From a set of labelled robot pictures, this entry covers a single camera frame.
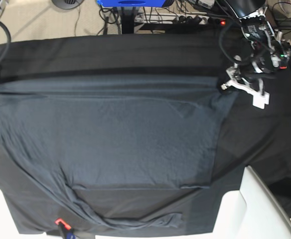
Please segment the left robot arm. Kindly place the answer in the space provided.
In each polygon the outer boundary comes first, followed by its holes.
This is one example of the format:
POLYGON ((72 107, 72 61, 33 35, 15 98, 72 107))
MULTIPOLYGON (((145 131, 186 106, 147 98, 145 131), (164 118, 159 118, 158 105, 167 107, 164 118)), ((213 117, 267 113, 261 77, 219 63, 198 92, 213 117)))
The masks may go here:
POLYGON ((273 79, 276 71, 288 67, 291 45, 283 38, 264 0, 226 0, 219 7, 227 8, 225 13, 231 22, 221 30, 218 44, 233 63, 226 70, 228 79, 220 84, 220 90, 237 89, 265 99, 269 93, 265 91, 263 79, 273 79), (225 35, 235 25, 251 46, 246 58, 232 56, 224 47, 225 35))

